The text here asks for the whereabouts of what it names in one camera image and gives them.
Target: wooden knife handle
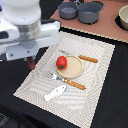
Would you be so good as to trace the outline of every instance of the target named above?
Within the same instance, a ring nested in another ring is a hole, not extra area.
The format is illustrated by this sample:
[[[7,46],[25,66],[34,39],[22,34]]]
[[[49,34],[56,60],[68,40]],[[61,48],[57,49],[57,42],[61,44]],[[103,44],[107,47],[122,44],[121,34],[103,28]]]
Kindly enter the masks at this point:
[[[77,88],[79,88],[79,89],[82,89],[82,90],[86,89],[84,85],[78,84],[78,83],[73,82],[73,81],[71,81],[71,80],[64,79],[64,82],[67,83],[67,84],[70,84],[70,85],[72,85],[72,86],[74,86],[74,87],[77,87]]]
[[[78,57],[80,59],[91,61],[91,62],[94,62],[94,63],[97,63],[98,62],[98,60],[97,59],[94,59],[94,58],[90,58],[90,57],[86,57],[86,56],[82,56],[82,55],[79,55]]]

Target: tray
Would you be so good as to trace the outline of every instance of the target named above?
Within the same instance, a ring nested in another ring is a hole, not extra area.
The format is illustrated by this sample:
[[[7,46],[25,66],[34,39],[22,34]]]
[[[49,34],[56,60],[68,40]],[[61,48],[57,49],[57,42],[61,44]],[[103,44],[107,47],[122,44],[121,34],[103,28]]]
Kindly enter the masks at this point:
[[[78,17],[72,20],[65,20],[59,16],[59,10],[57,9],[51,18],[60,20],[62,27],[97,35],[113,40],[118,40],[128,43],[128,31],[120,29],[116,24],[115,19],[119,14],[120,8],[126,6],[127,3],[115,2],[115,1],[102,1],[105,5],[104,9],[100,12],[98,22],[92,25],[83,24],[78,20]]]

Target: black surface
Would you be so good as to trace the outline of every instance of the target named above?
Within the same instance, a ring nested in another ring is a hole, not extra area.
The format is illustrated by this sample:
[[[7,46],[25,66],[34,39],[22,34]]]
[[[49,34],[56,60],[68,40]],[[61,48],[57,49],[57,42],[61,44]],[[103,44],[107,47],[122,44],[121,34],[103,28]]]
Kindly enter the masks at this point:
[[[61,2],[61,0],[41,0],[42,19],[49,18]],[[128,44],[64,28],[61,30],[115,45],[91,128],[127,128]],[[35,63],[40,60],[46,49],[39,50]],[[0,104],[27,114],[52,128],[78,128],[58,116],[13,96],[29,73],[27,62],[23,60],[0,62]]]
[[[125,30],[125,31],[128,31],[128,30],[126,30],[125,28],[122,27],[121,21],[120,21],[120,17],[119,17],[119,16],[116,17],[115,22],[116,22],[116,24],[117,24],[121,29],[123,29],[123,30]]]

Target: knife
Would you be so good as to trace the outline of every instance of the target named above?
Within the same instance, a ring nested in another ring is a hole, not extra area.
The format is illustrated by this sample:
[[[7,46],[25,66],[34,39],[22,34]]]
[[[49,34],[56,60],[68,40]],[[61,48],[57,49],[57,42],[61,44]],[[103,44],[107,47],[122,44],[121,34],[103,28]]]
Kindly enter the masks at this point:
[[[66,55],[74,55],[72,53],[69,53],[69,52],[66,52],[66,51],[63,51],[63,50],[58,50],[59,52],[62,52]],[[90,58],[90,57],[86,57],[86,56],[83,56],[83,55],[79,55],[78,56],[80,59],[83,59],[83,60],[87,60],[87,61],[90,61],[90,62],[94,62],[94,63],[97,63],[98,60],[97,59],[94,59],[94,58]]]

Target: bowl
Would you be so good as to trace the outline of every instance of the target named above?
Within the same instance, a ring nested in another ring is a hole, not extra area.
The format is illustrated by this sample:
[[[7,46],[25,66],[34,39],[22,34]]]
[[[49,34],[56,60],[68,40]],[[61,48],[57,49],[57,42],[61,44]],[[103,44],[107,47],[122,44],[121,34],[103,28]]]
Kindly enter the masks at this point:
[[[56,68],[58,74],[63,78],[75,79],[79,77],[84,71],[84,62],[72,55],[67,55],[67,67],[59,70]]]
[[[122,27],[128,30],[128,5],[119,10],[119,17]]]

